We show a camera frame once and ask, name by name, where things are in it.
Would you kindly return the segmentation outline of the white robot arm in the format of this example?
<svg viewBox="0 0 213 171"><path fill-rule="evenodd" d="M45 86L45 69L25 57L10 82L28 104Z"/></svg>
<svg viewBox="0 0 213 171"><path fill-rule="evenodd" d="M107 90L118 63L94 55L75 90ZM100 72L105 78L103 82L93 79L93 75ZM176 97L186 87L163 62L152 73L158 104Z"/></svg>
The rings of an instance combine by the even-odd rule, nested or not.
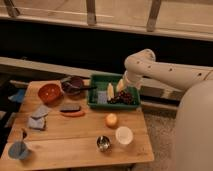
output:
<svg viewBox="0 0 213 171"><path fill-rule="evenodd" d="M151 49L128 56L124 85L139 89L147 76L184 91L168 171L213 171L213 67L157 62Z"/></svg>

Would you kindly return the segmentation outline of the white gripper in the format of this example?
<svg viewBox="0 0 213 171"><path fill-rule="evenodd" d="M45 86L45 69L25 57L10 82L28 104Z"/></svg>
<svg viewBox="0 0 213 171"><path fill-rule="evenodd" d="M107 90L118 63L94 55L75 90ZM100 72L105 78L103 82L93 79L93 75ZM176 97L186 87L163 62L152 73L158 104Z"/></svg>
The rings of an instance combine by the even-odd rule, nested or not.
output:
<svg viewBox="0 0 213 171"><path fill-rule="evenodd" d="M130 72L125 71L123 77L119 80L116 85L116 91L120 92L127 87L134 87L137 90L140 89L140 76Z"/></svg>

